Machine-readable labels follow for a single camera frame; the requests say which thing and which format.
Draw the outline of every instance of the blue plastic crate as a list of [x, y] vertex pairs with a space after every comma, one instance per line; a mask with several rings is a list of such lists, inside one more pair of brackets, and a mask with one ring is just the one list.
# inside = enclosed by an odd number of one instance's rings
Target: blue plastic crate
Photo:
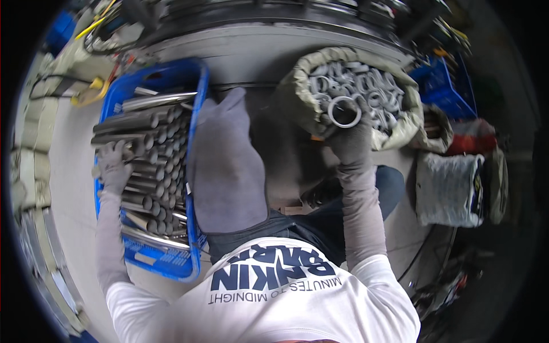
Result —
[[477, 106], [471, 81], [459, 54], [456, 54], [456, 62], [454, 84], [443, 57], [434, 58], [431, 66], [421, 66], [409, 74], [419, 85], [422, 102], [437, 105], [449, 118], [473, 119], [477, 117]]
[[[198, 94], [194, 98], [191, 123], [189, 125], [187, 140], [187, 155], [191, 150], [194, 131], [197, 126], [198, 112], [204, 102], [208, 90], [208, 67], [197, 58], [180, 59], [149, 68], [141, 69], [131, 74], [125, 74], [113, 82], [101, 109], [99, 122], [114, 115], [115, 105], [122, 104], [126, 99], [135, 97], [136, 87], [144, 87], [155, 91], [162, 91], [174, 87], [185, 86], [188, 89], [196, 89]], [[103, 189], [98, 180], [94, 181], [96, 215], [99, 216], [99, 197], [97, 191]], [[125, 251], [124, 258], [127, 262], [139, 266], [153, 273], [174, 279], [180, 282], [192, 282], [200, 274], [200, 251], [206, 243], [206, 236], [203, 235], [196, 225], [194, 216], [193, 199], [190, 195], [186, 198], [187, 208], [187, 231], [189, 250], [178, 249], [157, 249], [153, 246], [144, 245], [130, 237], [122, 236]], [[122, 222], [133, 226], [133, 223], [126, 219], [124, 212], [121, 214]], [[149, 263], [144, 263], [142, 258], [136, 259], [136, 253], [148, 257]]]

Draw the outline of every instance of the sack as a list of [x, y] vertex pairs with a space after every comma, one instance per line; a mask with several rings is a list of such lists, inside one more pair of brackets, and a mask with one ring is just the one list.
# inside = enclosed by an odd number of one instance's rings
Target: sack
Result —
[[[453, 137], [453, 130], [448, 117], [438, 106], [426, 104], [423, 104], [423, 117], [425, 118], [424, 125], [419, 128], [408, 146], [437, 154], [445, 153], [452, 144]], [[427, 131], [432, 126], [437, 126], [436, 138], [429, 138], [430, 132]]]
[[333, 125], [323, 124], [329, 122], [329, 118], [309, 91], [309, 74], [316, 67], [333, 61], [359, 61], [394, 76], [398, 87], [405, 92], [402, 107], [406, 110], [401, 112], [391, 136], [373, 130], [372, 150], [397, 149], [408, 144], [418, 129], [423, 126], [423, 107], [418, 85], [395, 63], [363, 50], [331, 47], [301, 57], [292, 71], [278, 84], [270, 107], [310, 134], [321, 138], [329, 137], [333, 130], [328, 129]]
[[476, 214], [477, 203], [483, 208], [484, 193], [478, 169], [482, 155], [440, 156], [421, 153], [417, 161], [416, 214], [419, 224], [477, 227], [483, 214]]

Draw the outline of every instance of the dark blue lettering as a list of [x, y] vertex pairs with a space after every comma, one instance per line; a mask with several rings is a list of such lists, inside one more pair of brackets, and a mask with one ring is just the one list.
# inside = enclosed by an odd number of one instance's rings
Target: dark blue lettering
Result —
[[263, 273], [260, 266], [252, 266], [255, 274], [257, 275], [257, 280], [252, 287], [255, 290], [261, 291], [265, 288], [267, 284], [269, 290], [278, 288], [278, 282], [276, 281], [275, 269], [273, 267], [267, 267], [267, 274]]
[[314, 265], [309, 264], [309, 265], [303, 265], [303, 266], [307, 268], [307, 271], [309, 273], [314, 274], [316, 276], [335, 275], [334, 268], [332, 268], [332, 266], [330, 266], [328, 262], [320, 262], [320, 263], [315, 263]]
[[240, 253], [240, 255], [238, 255], [238, 257], [233, 256], [233, 257], [229, 258], [227, 260], [227, 262], [228, 263], [235, 263], [235, 262], [239, 262], [239, 261], [246, 261], [249, 258], [250, 258], [250, 249], [242, 251]]
[[282, 268], [280, 260], [276, 261], [276, 274], [278, 276], [278, 282], [280, 282], [280, 286], [287, 285], [288, 278], [297, 280], [307, 277], [301, 267], [292, 267], [290, 269]]
[[312, 250], [311, 252], [300, 250], [299, 260], [301, 261], [302, 266], [308, 266], [314, 263], [324, 262], [324, 260], [318, 256], [318, 251], [316, 250]]
[[238, 289], [250, 289], [250, 275], [248, 265], [240, 265], [240, 284]]
[[219, 282], [222, 282], [228, 291], [236, 290], [238, 284], [238, 265], [231, 265], [229, 275], [227, 275], [227, 272], [223, 268], [214, 271], [210, 290], [219, 290]]
[[284, 247], [280, 250], [282, 251], [282, 259], [285, 266], [301, 266], [301, 262], [299, 262], [299, 256], [301, 256], [301, 248], [293, 248], [293, 251], [290, 251], [290, 248]]
[[259, 262], [274, 263], [276, 257], [276, 249], [267, 247], [262, 248], [257, 244], [251, 246], [256, 252], [253, 255], [253, 259]]

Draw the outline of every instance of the gray arm sleeve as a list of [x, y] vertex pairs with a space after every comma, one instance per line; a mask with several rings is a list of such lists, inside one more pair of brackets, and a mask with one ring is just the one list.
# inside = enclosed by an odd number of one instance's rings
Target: gray arm sleeve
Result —
[[347, 171], [345, 166], [338, 168], [343, 187], [343, 233], [349, 270], [370, 256], [387, 255], [376, 170], [373, 166], [364, 173], [356, 173]]
[[121, 237], [120, 205], [122, 198], [119, 195], [103, 191], [99, 201], [101, 209], [96, 230], [96, 266], [99, 285], [103, 295], [106, 295], [113, 283], [131, 281], [124, 263], [124, 244]]

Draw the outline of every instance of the black cable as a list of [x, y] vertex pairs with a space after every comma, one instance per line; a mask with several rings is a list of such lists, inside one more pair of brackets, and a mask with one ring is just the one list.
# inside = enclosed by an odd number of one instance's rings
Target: black cable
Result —
[[398, 278], [398, 282], [401, 282], [403, 277], [406, 276], [406, 274], [408, 274], [408, 272], [410, 271], [410, 269], [412, 269], [412, 266], [414, 264], [414, 262], [417, 260], [417, 258], [419, 257], [419, 254], [421, 253], [421, 251], [423, 250], [423, 247], [425, 246], [425, 243], [427, 242], [427, 240], [429, 240], [429, 237], [431, 236], [431, 234], [433, 233], [433, 229], [435, 228], [435, 225], [432, 225], [431, 226], [431, 230], [429, 230], [429, 233], [427, 234], [427, 236], [425, 236], [425, 239], [423, 240], [423, 243], [421, 243], [421, 246], [419, 247], [419, 250], [417, 251], [416, 255], [413, 257], [412, 259], [412, 262], [410, 262], [410, 264], [408, 265], [408, 268], [406, 268], [406, 270], [402, 273], [402, 275], [400, 275], [400, 278]]
[[50, 77], [62, 77], [62, 78], [66, 78], [68, 80], [78, 81], [78, 82], [82, 82], [82, 83], [88, 83], [88, 84], [92, 83], [92, 81], [83, 80], [83, 79], [78, 78], [78, 77], [74, 77], [74, 76], [70, 76], [70, 75], [64, 75], [64, 74], [50, 74], [50, 75], [42, 76], [41, 78], [36, 80], [35, 83], [32, 84], [31, 91], [29, 93], [29, 99], [30, 100], [38, 100], [38, 99], [43, 99], [43, 98], [70, 98], [70, 96], [52, 95], [52, 94], [50, 94], [50, 95], [40, 95], [38, 97], [32, 97], [31, 96], [32, 92], [34, 92], [34, 89], [35, 89], [36, 85], [39, 84], [41, 81], [49, 79]]

